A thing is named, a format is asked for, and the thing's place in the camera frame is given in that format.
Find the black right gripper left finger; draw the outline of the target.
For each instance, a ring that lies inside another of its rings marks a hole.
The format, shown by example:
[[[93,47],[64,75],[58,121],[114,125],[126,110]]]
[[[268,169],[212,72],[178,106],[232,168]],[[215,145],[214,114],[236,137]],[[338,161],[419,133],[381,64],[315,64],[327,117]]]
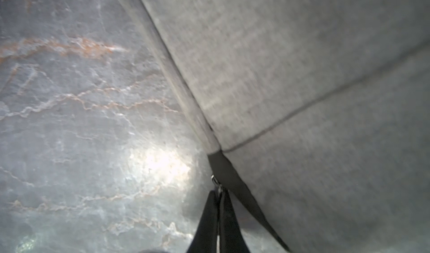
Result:
[[[212,190],[208,194],[195,236],[187,253],[216,253],[218,237],[218,198]]]

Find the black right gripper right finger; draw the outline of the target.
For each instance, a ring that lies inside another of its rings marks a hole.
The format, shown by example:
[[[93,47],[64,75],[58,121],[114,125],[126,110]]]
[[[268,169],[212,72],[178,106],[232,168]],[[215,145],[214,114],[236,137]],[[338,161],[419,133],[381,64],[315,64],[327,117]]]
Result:
[[[250,253],[241,234],[230,195],[224,189],[220,192],[219,201],[219,249],[221,253]]]

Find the grey laptop bag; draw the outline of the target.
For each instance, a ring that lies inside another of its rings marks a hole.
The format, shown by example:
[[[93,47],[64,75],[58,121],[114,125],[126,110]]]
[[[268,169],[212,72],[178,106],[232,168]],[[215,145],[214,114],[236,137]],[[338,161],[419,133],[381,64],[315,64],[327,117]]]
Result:
[[[430,250],[430,0],[119,0],[289,253]]]

